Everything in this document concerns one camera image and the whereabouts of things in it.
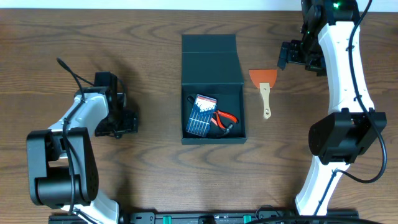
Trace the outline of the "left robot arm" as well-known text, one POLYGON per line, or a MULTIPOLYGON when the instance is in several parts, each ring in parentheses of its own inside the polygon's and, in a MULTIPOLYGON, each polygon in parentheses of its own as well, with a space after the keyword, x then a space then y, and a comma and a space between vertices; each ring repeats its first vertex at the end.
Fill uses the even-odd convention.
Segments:
POLYGON ((80 88, 70 109, 48 129, 27 135, 30 199, 62 209, 87 223, 129 223, 120 205, 99 190, 92 137, 116 139, 136 133, 136 112, 126 108, 122 81, 98 72, 93 86, 80 88))

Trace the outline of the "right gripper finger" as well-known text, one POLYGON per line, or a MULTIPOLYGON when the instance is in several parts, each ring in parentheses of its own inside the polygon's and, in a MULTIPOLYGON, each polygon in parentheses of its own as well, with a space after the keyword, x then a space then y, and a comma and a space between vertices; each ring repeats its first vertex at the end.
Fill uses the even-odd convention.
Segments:
POLYGON ((326 76, 326 65, 323 60, 311 61, 306 65, 306 70, 316 72, 318 77, 326 76))
POLYGON ((280 48, 279 58, 277 62, 277 66, 284 70, 286 65, 289 63, 289 51, 290 51, 290 42, 283 42, 280 48))

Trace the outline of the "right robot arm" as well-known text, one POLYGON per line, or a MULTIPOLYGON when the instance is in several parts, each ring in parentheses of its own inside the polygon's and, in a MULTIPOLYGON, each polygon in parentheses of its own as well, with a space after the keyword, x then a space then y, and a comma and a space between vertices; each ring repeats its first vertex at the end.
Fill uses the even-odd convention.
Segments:
POLYGON ((360 23, 366 13, 356 1, 307 0, 301 2, 301 40, 283 42, 278 67, 288 63, 325 75, 329 107, 325 118, 313 124, 308 133, 312 163, 301 191, 295 197, 301 216, 327 215, 328 202, 342 175, 360 183, 381 178, 387 163, 382 130, 387 119, 377 112, 368 92, 359 47, 360 23), (368 180, 348 173, 358 156, 378 140, 382 165, 368 180))

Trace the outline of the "small claw hammer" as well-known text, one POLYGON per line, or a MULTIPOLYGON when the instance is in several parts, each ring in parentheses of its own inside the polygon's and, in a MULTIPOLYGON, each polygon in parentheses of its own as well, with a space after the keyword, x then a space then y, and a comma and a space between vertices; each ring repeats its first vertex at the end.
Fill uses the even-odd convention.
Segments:
POLYGON ((232 121, 230 121, 230 120, 228 120, 227 118, 223 118, 223 117, 221 117, 221 121, 222 121, 222 123, 227 127, 227 129, 225 129, 225 130, 222 130, 222 129, 220 129, 221 131, 222 131, 222 133, 221 134, 219 134, 217 137, 218 138, 222 138, 222 137, 224 137, 224 136, 226 136, 226 135, 228 135, 229 133, 230 133, 230 131, 234 128, 234 126, 236 125, 236 124, 233 124, 232 123, 232 121))

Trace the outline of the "blue precision screwdriver set case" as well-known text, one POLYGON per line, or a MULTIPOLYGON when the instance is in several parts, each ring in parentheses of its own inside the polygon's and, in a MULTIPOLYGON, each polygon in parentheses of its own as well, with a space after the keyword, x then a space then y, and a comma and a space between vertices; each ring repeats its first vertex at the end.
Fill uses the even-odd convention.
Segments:
POLYGON ((206 137, 210 130, 210 123, 216 109, 217 100, 203 95, 196 98, 189 96, 188 102, 193 105, 186 132, 200 137, 206 137))

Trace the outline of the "orange scraper wooden handle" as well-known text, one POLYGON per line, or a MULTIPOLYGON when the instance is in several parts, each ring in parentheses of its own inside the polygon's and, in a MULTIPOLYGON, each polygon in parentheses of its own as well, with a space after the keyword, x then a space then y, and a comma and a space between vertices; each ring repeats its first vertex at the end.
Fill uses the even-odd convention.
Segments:
POLYGON ((269 119, 272 115, 269 97, 271 88, 274 86, 277 80, 277 70, 250 69, 249 76, 254 86, 260 91, 264 105, 263 118, 269 119))

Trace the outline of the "red handled pliers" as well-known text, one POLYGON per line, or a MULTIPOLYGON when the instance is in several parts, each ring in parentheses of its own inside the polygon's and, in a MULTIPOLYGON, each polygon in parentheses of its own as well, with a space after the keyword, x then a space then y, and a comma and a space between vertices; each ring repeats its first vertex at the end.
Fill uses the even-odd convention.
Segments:
POLYGON ((232 121, 233 124, 238 124, 239 123, 239 119, 237 117, 235 117, 233 114, 221 111, 221 110, 216 110, 213 113, 213 116, 211 117, 211 122, 219 127, 222 130, 227 129, 227 127, 222 123, 221 121, 221 117, 223 118, 227 118, 228 120, 232 121))

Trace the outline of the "black gift box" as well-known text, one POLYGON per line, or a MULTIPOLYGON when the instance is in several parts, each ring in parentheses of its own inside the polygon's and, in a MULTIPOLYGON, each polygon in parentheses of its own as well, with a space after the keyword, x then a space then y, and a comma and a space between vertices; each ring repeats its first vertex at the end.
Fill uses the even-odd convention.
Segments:
POLYGON ((182 35, 182 144, 243 144, 246 142, 243 73, 234 34, 182 35), (216 108, 238 120, 227 135, 211 123, 205 137, 187 132, 197 95, 217 100, 216 108))

